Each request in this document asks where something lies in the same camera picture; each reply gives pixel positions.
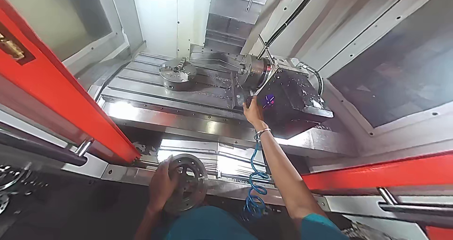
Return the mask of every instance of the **forearm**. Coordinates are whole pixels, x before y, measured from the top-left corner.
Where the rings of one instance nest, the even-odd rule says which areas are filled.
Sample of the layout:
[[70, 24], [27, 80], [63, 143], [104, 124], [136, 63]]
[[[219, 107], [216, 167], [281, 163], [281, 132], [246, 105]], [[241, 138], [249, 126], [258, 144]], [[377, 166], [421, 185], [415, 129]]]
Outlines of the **forearm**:
[[135, 240], [148, 240], [152, 229], [156, 226], [159, 221], [161, 209], [155, 209], [152, 206], [148, 206], [144, 212], [143, 220], [140, 223], [137, 232], [135, 233]]
[[[258, 126], [257, 130], [267, 126]], [[297, 170], [269, 131], [261, 135], [266, 161], [289, 215], [302, 219], [310, 213], [325, 215]]]

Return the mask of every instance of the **teal shirt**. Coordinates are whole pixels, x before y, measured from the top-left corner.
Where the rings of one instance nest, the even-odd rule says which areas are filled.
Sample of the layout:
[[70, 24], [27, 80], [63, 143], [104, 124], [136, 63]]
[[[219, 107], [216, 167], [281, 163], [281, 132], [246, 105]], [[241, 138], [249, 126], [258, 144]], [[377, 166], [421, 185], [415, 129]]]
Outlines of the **teal shirt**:
[[[303, 240], [348, 240], [331, 220], [318, 214], [306, 216], [300, 226]], [[200, 207], [181, 215], [166, 240], [256, 240], [230, 214], [217, 207]]]

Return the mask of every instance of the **brass latch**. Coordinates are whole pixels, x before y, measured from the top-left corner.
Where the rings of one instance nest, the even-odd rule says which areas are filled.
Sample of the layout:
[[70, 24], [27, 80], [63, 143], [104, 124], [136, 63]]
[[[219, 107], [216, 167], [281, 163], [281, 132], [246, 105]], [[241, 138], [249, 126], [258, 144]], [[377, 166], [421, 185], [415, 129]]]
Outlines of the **brass latch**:
[[0, 33], [0, 48], [9, 54], [16, 61], [25, 58], [24, 51], [13, 41], [9, 40]]

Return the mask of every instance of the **blue coiled air hose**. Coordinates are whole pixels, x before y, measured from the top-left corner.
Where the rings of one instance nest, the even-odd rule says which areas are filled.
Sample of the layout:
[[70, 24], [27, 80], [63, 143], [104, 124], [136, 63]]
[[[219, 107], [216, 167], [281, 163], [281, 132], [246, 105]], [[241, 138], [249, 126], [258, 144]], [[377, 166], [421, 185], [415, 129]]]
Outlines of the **blue coiled air hose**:
[[255, 135], [255, 140], [256, 140], [255, 150], [253, 151], [253, 155], [250, 158], [250, 164], [252, 165], [252, 169], [254, 171], [249, 176], [249, 183], [252, 187], [249, 190], [249, 195], [246, 198], [246, 204], [244, 205], [243, 211], [248, 211], [253, 217], [261, 218], [263, 216], [263, 212], [266, 208], [266, 205], [264, 204], [263, 199], [261, 199], [257, 195], [252, 195], [252, 190], [255, 190], [257, 193], [261, 195], [266, 195], [267, 190], [263, 186], [254, 184], [252, 181], [252, 177], [259, 176], [263, 179], [269, 179], [269, 175], [263, 172], [259, 172], [255, 168], [255, 165], [253, 164], [256, 152], [259, 150], [260, 147], [259, 137], [257, 137], [257, 135]]

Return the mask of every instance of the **red door frame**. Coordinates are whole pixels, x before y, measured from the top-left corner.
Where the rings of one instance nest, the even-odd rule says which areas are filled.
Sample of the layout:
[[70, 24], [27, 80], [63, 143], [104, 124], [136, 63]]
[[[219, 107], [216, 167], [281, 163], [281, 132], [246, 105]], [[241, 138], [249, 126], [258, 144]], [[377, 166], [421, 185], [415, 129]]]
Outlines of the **red door frame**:
[[453, 184], [453, 151], [302, 175], [311, 190]]
[[21, 65], [0, 50], [0, 75], [3, 78], [114, 153], [113, 156], [105, 153], [104, 159], [131, 163], [139, 157], [133, 144], [7, 0], [0, 0], [0, 23], [35, 58]]

